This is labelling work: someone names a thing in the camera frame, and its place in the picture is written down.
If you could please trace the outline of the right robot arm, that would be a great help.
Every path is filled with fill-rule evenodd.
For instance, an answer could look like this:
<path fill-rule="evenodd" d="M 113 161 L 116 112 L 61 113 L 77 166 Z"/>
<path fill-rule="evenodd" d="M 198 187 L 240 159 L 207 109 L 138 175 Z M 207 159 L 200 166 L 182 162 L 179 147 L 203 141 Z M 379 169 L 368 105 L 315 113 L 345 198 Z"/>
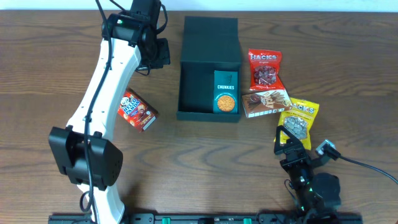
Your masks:
<path fill-rule="evenodd" d="M 316 152 L 318 157 L 312 159 L 303 143 L 285 126 L 276 128 L 274 154 L 285 154 L 280 165 L 288 173 L 296 193 L 296 222 L 342 223 L 336 212 L 341 205 L 339 178 L 326 172 L 314 173 L 314 169 L 331 159 L 337 160 L 341 154 L 329 140 L 323 141 Z"/>

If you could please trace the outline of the yellow Hacks candy bag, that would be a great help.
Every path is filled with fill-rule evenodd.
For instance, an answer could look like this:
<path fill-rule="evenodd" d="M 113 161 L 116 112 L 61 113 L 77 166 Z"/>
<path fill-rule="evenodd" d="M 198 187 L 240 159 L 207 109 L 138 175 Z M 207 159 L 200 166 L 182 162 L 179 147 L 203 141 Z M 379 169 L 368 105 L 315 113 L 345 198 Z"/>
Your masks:
<path fill-rule="evenodd" d="M 280 114 L 278 125 L 283 125 L 301 141 L 306 150 L 311 150 L 310 129 L 319 112 L 320 105 L 312 101 L 290 98 L 292 109 Z"/>

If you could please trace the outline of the red Hacks candy bag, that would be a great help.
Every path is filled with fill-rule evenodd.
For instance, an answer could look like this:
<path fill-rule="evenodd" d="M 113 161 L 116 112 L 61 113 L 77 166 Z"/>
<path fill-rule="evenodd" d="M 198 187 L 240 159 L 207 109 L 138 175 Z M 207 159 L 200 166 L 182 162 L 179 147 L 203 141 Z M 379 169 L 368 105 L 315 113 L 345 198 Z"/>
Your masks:
<path fill-rule="evenodd" d="M 279 78 L 282 52 L 275 50 L 249 49 L 252 91 L 283 90 Z"/>

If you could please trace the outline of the teal Chunkies cookie box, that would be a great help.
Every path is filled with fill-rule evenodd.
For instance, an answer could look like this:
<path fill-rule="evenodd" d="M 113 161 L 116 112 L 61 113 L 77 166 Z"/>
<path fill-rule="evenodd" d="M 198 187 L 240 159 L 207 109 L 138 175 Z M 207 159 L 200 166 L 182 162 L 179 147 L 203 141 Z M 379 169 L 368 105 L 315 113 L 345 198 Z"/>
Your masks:
<path fill-rule="evenodd" d="M 238 73 L 214 71 L 213 112 L 236 114 L 238 112 Z"/>

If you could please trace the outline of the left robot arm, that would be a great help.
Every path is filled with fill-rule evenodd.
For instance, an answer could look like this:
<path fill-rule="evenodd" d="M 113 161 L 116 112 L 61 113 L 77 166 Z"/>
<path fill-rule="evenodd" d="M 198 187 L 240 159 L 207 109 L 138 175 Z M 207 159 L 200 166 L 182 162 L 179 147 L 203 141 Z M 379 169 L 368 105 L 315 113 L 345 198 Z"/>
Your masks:
<path fill-rule="evenodd" d="M 50 223 L 127 223 L 118 193 L 123 154 L 113 144 L 118 108 L 133 73 L 148 75 L 170 63 L 159 34 L 160 0 L 134 0 L 103 16 L 98 63 L 86 93 L 64 128 L 52 128 L 49 146 L 61 174 L 82 192 L 79 215 L 51 215 Z"/>

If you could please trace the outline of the brown Pocky box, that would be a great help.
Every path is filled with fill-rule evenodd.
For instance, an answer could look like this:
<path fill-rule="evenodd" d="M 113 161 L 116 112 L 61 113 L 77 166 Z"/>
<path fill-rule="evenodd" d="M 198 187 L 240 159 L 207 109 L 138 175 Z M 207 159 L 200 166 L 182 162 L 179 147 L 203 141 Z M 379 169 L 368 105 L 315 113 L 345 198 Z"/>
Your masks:
<path fill-rule="evenodd" d="M 292 109 L 286 90 L 268 90 L 242 96 L 247 118 L 281 113 Z"/>

